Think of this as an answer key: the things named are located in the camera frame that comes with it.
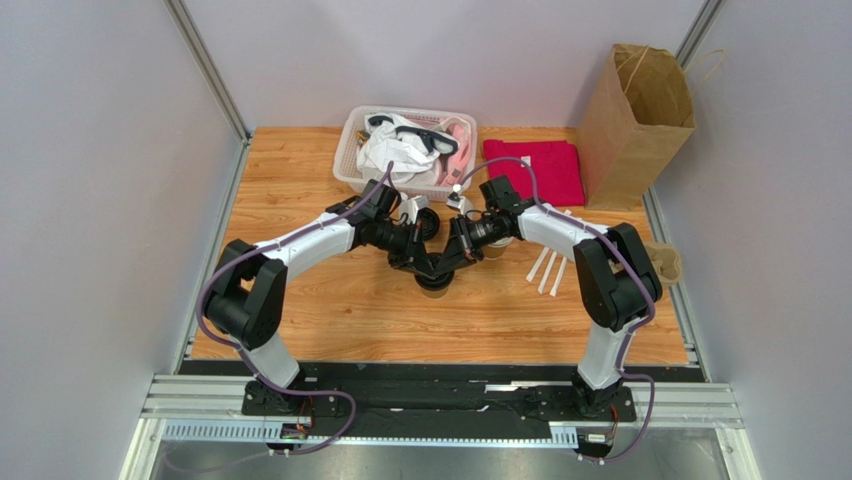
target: red towel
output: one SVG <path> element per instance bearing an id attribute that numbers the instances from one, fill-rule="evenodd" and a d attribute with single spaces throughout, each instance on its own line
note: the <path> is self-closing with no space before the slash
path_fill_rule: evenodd
<path id="1" fill-rule="evenodd" d="M 538 196 L 554 207 L 581 206 L 586 203 L 577 147 L 566 141 L 505 143 L 502 140 L 486 140 L 482 142 L 482 153 L 485 160 L 529 157 L 538 181 Z M 490 178 L 500 175 L 509 177 L 521 198 L 532 197 L 532 181 L 524 167 L 515 162 L 497 162 L 487 168 Z"/>

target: gray wall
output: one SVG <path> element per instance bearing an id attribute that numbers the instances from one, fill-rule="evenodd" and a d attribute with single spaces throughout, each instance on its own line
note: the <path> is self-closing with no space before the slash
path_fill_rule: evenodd
<path id="1" fill-rule="evenodd" d="M 238 144 L 160 1 L 0 6 L 0 464 L 118 476 Z"/>
<path id="2" fill-rule="evenodd" d="M 657 182 L 700 346 L 769 479 L 852 470 L 850 24 L 845 0 L 727 2 L 702 52 L 728 60 Z"/>
<path id="3" fill-rule="evenodd" d="M 365 104 L 576 125 L 613 43 L 674 52 L 703 0 L 186 3 L 254 128 L 342 125 Z"/>

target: white plastic basket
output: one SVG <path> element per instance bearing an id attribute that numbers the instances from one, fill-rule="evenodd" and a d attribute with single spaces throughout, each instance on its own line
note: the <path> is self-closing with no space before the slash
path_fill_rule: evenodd
<path id="1" fill-rule="evenodd" d="M 398 108 L 398 107 L 376 107 L 376 106 L 361 106 L 356 107 L 349 114 L 349 119 L 346 120 L 346 125 L 343 126 L 343 133 L 340 135 L 340 143 L 337 144 L 337 152 L 334 154 L 334 178 L 346 182 L 357 193 L 364 191 L 368 180 L 362 178 L 361 172 L 355 166 L 356 157 L 358 154 L 358 138 L 355 136 L 358 130 L 364 130 L 364 116 L 374 113 L 396 113 L 402 115 L 409 120 L 415 122 L 434 122 L 439 123 L 448 117 L 459 117 L 470 123 L 470 149 L 471 159 L 465 169 L 465 173 L 473 170 L 476 164 L 476 122 L 468 115 L 463 113 L 452 112 L 436 112 L 432 110 L 416 110 L 413 108 Z M 467 190 L 470 186 L 470 179 L 462 185 L 462 191 Z M 443 202 L 447 196 L 453 191 L 452 187 L 438 187 L 432 185 L 397 185 L 400 191 L 405 192 L 410 196 L 423 195 L 429 200 Z"/>

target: wood floor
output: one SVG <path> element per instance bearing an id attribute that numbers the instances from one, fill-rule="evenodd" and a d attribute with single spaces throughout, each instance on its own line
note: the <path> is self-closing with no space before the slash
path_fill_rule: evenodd
<path id="1" fill-rule="evenodd" d="M 331 165 L 339 128 L 260 128 L 240 183 L 225 241 L 254 243 L 277 237 L 314 220 L 327 206 L 353 194 L 337 181 Z M 569 129 L 482 128 L 480 141 L 573 141 Z M 474 177 L 468 198 L 482 205 Z M 444 205 L 432 204 L 443 219 Z M 641 207 L 632 212 L 572 209 L 594 223 L 629 222 L 651 239 Z M 445 225 L 429 242 L 443 250 Z M 287 288 L 279 331 L 302 360 L 430 361 L 476 363 L 577 363 L 591 320 L 580 302 L 573 265 L 556 298 L 540 295 L 538 281 L 525 276 L 541 246 L 514 241 L 503 257 L 457 272 L 439 300 L 420 293 L 408 273 L 390 269 L 386 254 L 369 247 L 329 259 L 303 273 Z M 671 302 L 666 295 L 657 318 L 633 342 L 629 363 L 687 363 Z M 236 358 L 199 334 L 193 358 Z"/>

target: cable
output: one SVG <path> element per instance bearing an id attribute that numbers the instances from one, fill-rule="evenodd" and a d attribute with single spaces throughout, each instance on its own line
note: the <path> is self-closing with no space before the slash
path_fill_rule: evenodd
<path id="1" fill-rule="evenodd" d="M 612 427 L 606 432 L 606 435 L 611 436 L 611 440 L 614 442 L 616 429 L 618 428 L 618 410 L 615 409 L 615 405 L 613 404 L 609 405 L 609 409 L 612 411 Z"/>
<path id="2" fill-rule="evenodd" d="M 232 341 L 230 341 L 226 338 L 220 337 L 219 335 L 216 335 L 215 333 L 213 333 L 212 330 L 210 330 L 209 327 L 207 327 L 207 325 L 204 323 L 204 304 L 207 302 L 207 298 L 210 296 L 210 290 L 212 290 L 213 284 L 219 278 L 221 278 L 222 275 L 225 274 L 225 272 L 234 268 L 238 264 L 248 260 L 249 258 L 255 257 L 257 255 L 261 255 L 263 253 L 266 253 L 266 252 L 269 252 L 269 251 L 272 251 L 272 250 L 283 248 L 286 245 L 290 244 L 291 242 L 298 240 L 299 238 L 302 238 L 305 235 L 307 235 L 307 234 L 309 234 L 309 233 L 311 233 L 315 230 L 318 230 L 318 229 L 323 228 L 327 225 L 331 225 L 333 223 L 339 222 L 339 221 L 355 214 L 355 212 L 360 210 L 361 207 L 363 207 L 368 201 L 372 200 L 372 198 L 377 193 L 379 193 L 379 190 L 380 190 L 379 187 L 381 185 L 383 185 L 386 180 L 390 179 L 391 170 L 393 170 L 393 164 L 394 164 L 394 162 L 392 162 L 392 161 L 388 162 L 388 169 L 387 169 L 387 171 L 385 171 L 384 175 L 379 180 L 379 182 L 376 184 L 376 186 L 374 186 L 373 189 L 370 190 L 369 193 L 365 194 L 360 200 L 358 200 L 358 202 L 356 202 L 355 205 L 352 208 L 341 213 L 339 216 L 334 217 L 327 222 L 316 222 L 316 223 L 309 224 L 308 226 L 302 228 L 301 230 L 297 230 L 297 231 L 293 232 L 293 234 L 284 238 L 280 242 L 273 243 L 271 245 L 266 245 L 264 247 L 255 248 L 254 250 L 246 252 L 246 253 L 240 255 L 239 257 L 231 260 L 230 262 L 226 263 L 225 265 L 223 265 L 222 268 L 219 268 L 218 270 L 213 272 L 213 275 L 210 276 L 210 279 L 207 280 L 207 282 L 204 283 L 204 286 L 201 288 L 201 292 L 198 294 L 198 299 L 195 302 L 195 321 L 198 324 L 198 328 L 202 332 L 204 332 L 205 335 L 210 337 L 210 339 L 213 340 L 214 342 L 235 349 L 239 353 L 240 358 L 242 358 L 243 361 L 246 363 L 246 366 L 248 366 L 249 370 L 251 370 L 255 374 L 257 379 L 260 380 L 260 382 L 263 383 L 267 388 L 274 390 L 278 393 L 285 394 L 285 395 L 295 395 L 295 396 L 302 396 L 302 397 L 312 397 L 314 395 L 338 396 L 338 397 L 345 398 L 352 405 L 352 409 L 349 412 L 349 418 L 346 420 L 346 423 L 343 424 L 343 427 L 340 430 L 338 430 L 333 435 L 331 435 L 326 440 L 322 441 L 321 443 L 319 443 L 317 445 L 314 445 L 312 447 L 309 447 L 309 448 L 306 448 L 306 449 L 303 449 L 303 450 L 295 450 L 295 451 L 289 452 L 289 455 L 306 455 L 308 453 L 313 453 L 313 452 L 316 452 L 318 450 L 322 450 L 323 448 L 328 447 L 335 440 L 340 438 L 343 435 L 343 433 L 346 432 L 346 430 L 352 425 L 352 421 L 355 420 L 355 410 L 356 410 L 355 399 L 352 397 L 352 395 L 349 395 L 346 392 L 339 392 L 339 391 L 336 391 L 336 390 L 300 391 L 300 390 L 290 390 L 290 389 L 283 388 L 283 387 L 280 387 L 278 385 L 275 385 L 271 380 L 269 380 L 268 378 L 266 378 L 266 377 L 264 377 L 263 375 L 260 374 L 260 372 L 257 370 L 257 367 L 255 367 L 254 364 L 251 362 L 251 360 L 245 355 L 245 353 L 243 352 L 243 349 L 240 345 L 238 345 L 237 343 L 232 342 Z M 175 470 L 175 471 L 180 472 L 180 473 L 190 473 L 190 474 L 199 474 L 200 475 L 200 474 L 212 473 L 212 472 L 216 472 L 216 471 L 219 471 L 219 470 L 231 468 L 231 467 L 239 465 L 243 462 L 247 462 L 247 461 L 253 460 L 255 458 L 260 458 L 260 457 L 268 455 L 268 454 L 269 454 L 268 452 L 256 453 L 256 454 L 249 455 L 247 457 L 243 457 L 241 459 L 235 460 L 233 462 L 226 463 L 224 465 L 220 465 L 220 466 L 217 466 L 217 467 L 211 467 L 211 468 L 205 468 L 205 469 L 197 469 L 197 470 L 185 469 L 185 468 L 178 467 L 178 466 L 172 464 L 169 461 L 169 459 L 165 456 L 163 457 L 163 463 L 167 467 L 171 468 L 172 470 Z"/>
<path id="3" fill-rule="evenodd" d="M 205 473 L 213 473 L 213 472 L 218 472 L 220 470 L 227 470 L 229 468 L 234 468 L 237 465 L 240 465 L 242 463 L 245 463 L 245 462 L 248 462 L 248 461 L 251 461 L 251 460 L 256 460 L 258 458 L 268 457 L 269 455 L 270 455 L 269 450 L 264 450 L 264 451 L 259 452 L 259 453 L 253 453 L 251 455 L 246 455 L 243 458 L 238 458 L 238 459 L 236 459 L 232 462 L 228 462 L 224 465 L 217 465 L 215 467 L 208 467 L 208 468 L 183 468 L 183 467 L 179 467 L 179 466 L 175 465 L 174 463 L 172 463 L 171 460 L 169 460 L 168 455 L 163 455 L 161 457 L 161 460 L 163 461 L 163 464 L 166 467 L 168 467 L 170 470 L 174 470 L 178 473 L 185 473 L 185 474 L 189 474 L 189 475 L 204 475 Z"/>
<path id="4" fill-rule="evenodd" d="M 395 212 L 395 211 L 396 211 L 396 209 L 397 209 L 397 208 L 399 208 L 399 206 L 400 206 L 401 204 L 402 204 L 402 197 L 401 197 L 401 196 L 396 197 L 396 202 L 394 202 L 394 204 L 393 204 L 393 208 L 391 208 L 391 211 L 390 211 L 390 212 L 388 212 L 388 215 L 390 215 L 390 214 L 392 214 L 393 212 Z"/>
<path id="5" fill-rule="evenodd" d="M 302 426 L 302 423 L 300 422 L 300 420 L 302 419 L 302 414 L 305 413 L 305 406 L 307 406 L 307 404 L 308 404 L 308 400 L 307 399 L 303 400 L 302 406 L 299 407 L 299 414 L 296 415 L 296 429 L 299 432 L 303 433 L 306 437 L 308 435 L 308 430 L 304 426 Z"/>
<path id="6" fill-rule="evenodd" d="M 482 216 L 485 215 L 485 212 L 483 212 L 482 210 L 470 209 L 470 210 L 468 210 L 467 212 L 464 213 L 464 216 L 467 217 L 467 218 L 470 218 L 468 215 L 471 214 L 471 213 L 478 213 L 480 218 L 482 218 Z"/>
<path id="7" fill-rule="evenodd" d="M 283 435 L 283 434 L 284 434 L 284 432 L 286 432 L 286 433 L 290 433 L 290 434 L 293 434 L 293 435 L 296 435 L 296 436 L 304 435 L 304 433 L 305 433 L 305 432 L 303 432 L 303 431 L 299 430 L 298 428 L 286 428 L 286 427 L 282 427 L 282 428 L 281 428 L 281 434 Z"/>
<path id="8" fill-rule="evenodd" d="M 624 372 L 624 358 L 627 356 L 627 348 L 630 345 L 631 337 L 633 337 L 636 330 L 638 330 L 640 327 L 647 325 L 649 322 L 651 322 L 651 320 L 653 320 L 654 316 L 657 314 L 657 307 L 656 307 L 656 305 L 654 305 L 654 299 L 651 298 L 651 294 L 648 292 L 648 289 L 645 288 L 645 285 L 642 283 L 642 280 L 639 278 L 639 275 L 636 274 L 636 271 L 633 270 L 633 267 L 630 266 L 630 264 L 627 262 L 627 260 L 621 254 L 621 252 L 618 251 L 618 248 L 616 248 L 616 246 L 613 245 L 613 243 L 608 238 L 606 238 L 606 236 L 603 233 L 599 232 L 597 229 L 590 227 L 590 226 L 586 225 L 585 223 L 583 223 L 583 222 L 581 222 L 581 221 L 579 221 L 579 220 L 577 220 L 573 217 L 565 215 L 562 212 L 559 212 L 555 209 L 547 208 L 547 207 L 544 206 L 541 199 L 538 197 L 538 181 L 536 180 L 535 172 L 533 172 L 532 167 L 530 165 L 528 165 L 526 162 L 524 162 L 520 158 L 518 158 L 518 157 L 497 157 L 495 159 L 488 160 L 487 162 L 484 162 L 481 165 L 477 165 L 476 167 L 474 167 L 473 170 L 468 172 L 467 175 L 465 175 L 461 179 L 461 181 L 459 181 L 459 183 L 463 185 L 470 177 L 473 176 L 474 173 L 483 169 L 487 165 L 490 165 L 492 163 L 497 163 L 497 162 L 514 162 L 514 163 L 518 163 L 521 166 L 523 166 L 524 170 L 526 170 L 530 174 L 530 180 L 532 181 L 532 187 L 533 187 L 533 201 L 535 201 L 536 206 L 538 206 L 538 208 L 543 210 L 547 215 L 553 215 L 554 217 L 556 217 L 556 218 L 558 218 L 558 219 L 560 219 L 560 220 L 562 220 L 566 223 L 569 223 L 569 224 L 571 224 L 575 227 L 583 229 L 583 231 L 591 233 L 592 235 L 595 236 L 595 238 L 597 238 L 604 245 L 606 245 L 606 247 L 609 249 L 609 251 L 612 252 L 613 256 L 615 256 L 615 258 L 618 260 L 618 262 L 621 263 L 621 265 L 624 267 L 624 271 L 627 272 L 627 275 L 630 277 L 631 280 L 633 280 L 633 283 L 635 283 L 636 286 L 639 288 L 639 292 L 642 294 L 642 298 L 644 298 L 645 303 L 648 304 L 648 315 L 644 319 L 636 322 L 635 324 L 633 324 L 633 325 L 631 325 L 630 327 L 627 328 L 627 334 L 625 335 L 624 340 L 621 342 L 621 346 L 619 346 L 619 349 L 618 349 L 618 354 L 615 357 L 615 367 L 616 367 L 616 370 L 618 370 L 618 372 L 621 374 L 622 378 L 624 378 L 625 380 L 645 380 L 649 384 L 651 392 L 650 392 L 650 397 L 648 399 L 648 412 L 645 414 L 645 420 L 642 422 L 642 428 L 639 430 L 639 435 L 636 437 L 635 440 L 633 440 L 633 443 L 631 443 L 626 449 L 624 449 L 623 452 L 619 453 L 618 455 L 615 455 L 614 457 L 607 458 L 605 460 L 603 458 L 597 458 L 597 457 L 585 457 L 585 458 L 590 459 L 590 461 L 592 461 L 593 463 L 597 463 L 597 464 L 601 464 L 601 465 L 603 464 L 603 462 L 617 462 L 619 460 L 622 460 L 628 454 L 630 454 L 630 452 L 632 452 L 633 449 L 635 449 L 637 445 L 639 445 L 639 442 L 642 441 L 642 438 L 645 436 L 645 431 L 648 429 L 648 423 L 651 421 L 651 412 L 654 409 L 654 394 L 656 393 L 656 388 L 655 388 L 655 385 L 654 385 L 654 379 L 651 378 L 648 375 L 645 375 L 645 374 L 639 374 L 639 373 L 634 374 L 634 373 L 625 373 Z"/>

